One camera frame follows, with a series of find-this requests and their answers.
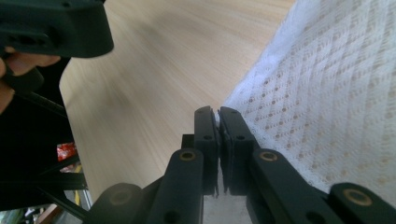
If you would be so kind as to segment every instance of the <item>wooden floor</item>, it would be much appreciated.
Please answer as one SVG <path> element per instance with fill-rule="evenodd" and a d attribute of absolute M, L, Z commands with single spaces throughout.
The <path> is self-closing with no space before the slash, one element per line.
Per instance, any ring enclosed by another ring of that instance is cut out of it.
<path fill-rule="evenodd" d="M 106 1 L 116 47 L 73 59 L 61 81 L 92 198 L 163 175 L 194 110 L 221 106 L 292 2 Z"/>

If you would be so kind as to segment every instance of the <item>red object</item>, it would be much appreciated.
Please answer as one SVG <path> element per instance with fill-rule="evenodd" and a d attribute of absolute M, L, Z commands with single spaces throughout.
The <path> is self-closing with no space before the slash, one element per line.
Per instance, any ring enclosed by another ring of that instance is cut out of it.
<path fill-rule="evenodd" d="M 74 143 L 66 143 L 58 145 L 58 161 L 65 160 L 77 154 L 77 148 Z"/>

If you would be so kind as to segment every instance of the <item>black mechanical part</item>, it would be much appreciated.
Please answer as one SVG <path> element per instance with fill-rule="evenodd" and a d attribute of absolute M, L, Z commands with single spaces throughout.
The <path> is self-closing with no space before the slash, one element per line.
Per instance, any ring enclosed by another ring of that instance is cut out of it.
<path fill-rule="evenodd" d="M 250 172 L 276 223 L 343 223 L 279 152 L 256 149 Z"/>
<path fill-rule="evenodd" d="M 222 139 L 220 165 L 224 190 L 229 189 L 232 195 L 247 195 L 250 181 L 248 161 L 256 139 L 238 111 L 223 106 L 219 116 Z"/>
<path fill-rule="evenodd" d="M 345 223 L 396 223 L 396 210 L 390 204 L 356 184 L 333 185 L 328 201 Z"/>
<path fill-rule="evenodd" d="M 0 56 L 4 47 L 63 57 L 91 58 L 114 48 L 103 3 L 96 0 L 0 0 Z M 33 69 L 2 78 L 16 92 L 38 90 L 44 78 Z"/>
<path fill-rule="evenodd" d="M 204 155 L 193 148 L 169 161 L 147 223 L 202 223 Z"/>
<path fill-rule="evenodd" d="M 125 183 L 114 185 L 101 194 L 84 223 L 143 223 L 140 212 L 143 200 L 143 191 L 138 186 Z"/>
<path fill-rule="evenodd" d="M 210 106 L 194 113 L 194 148 L 204 154 L 204 195 L 219 194 L 219 132 Z"/>

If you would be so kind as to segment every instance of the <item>white textured cloth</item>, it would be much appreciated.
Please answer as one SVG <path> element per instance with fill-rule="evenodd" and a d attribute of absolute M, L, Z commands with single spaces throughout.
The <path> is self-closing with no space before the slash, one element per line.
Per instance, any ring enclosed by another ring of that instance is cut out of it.
<path fill-rule="evenodd" d="M 396 1 L 298 1 L 224 105 L 313 186 L 396 206 Z"/>

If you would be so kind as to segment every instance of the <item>screw hole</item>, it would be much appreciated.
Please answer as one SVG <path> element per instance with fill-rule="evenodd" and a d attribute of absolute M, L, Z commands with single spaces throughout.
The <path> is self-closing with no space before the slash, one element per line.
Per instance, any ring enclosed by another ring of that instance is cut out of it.
<path fill-rule="evenodd" d="M 277 155 L 272 152 L 263 152 L 260 154 L 260 158 L 264 161 L 276 161 Z"/>
<path fill-rule="evenodd" d="M 178 223 L 180 221 L 180 214 L 176 211 L 169 211 L 163 216 L 163 221 L 167 224 Z"/>
<path fill-rule="evenodd" d="M 193 161 L 195 159 L 195 153 L 191 151 L 185 151 L 180 154 L 180 159 L 183 161 Z"/>
<path fill-rule="evenodd" d="M 308 212 L 306 218 L 313 224 L 325 224 L 326 220 L 316 212 Z"/>
<path fill-rule="evenodd" d="M 132 194 L 128 189 L 119 189 L 110 197 L 110 202 L 113 205 L 123 205 L 131 200 Z"/>
<path fill-rule="evenodd" d="M 344 196 L 350 201 L 360 206 L 370 206 L 373 201 L 365 193 L 357 189 L 344 189 Z"/>

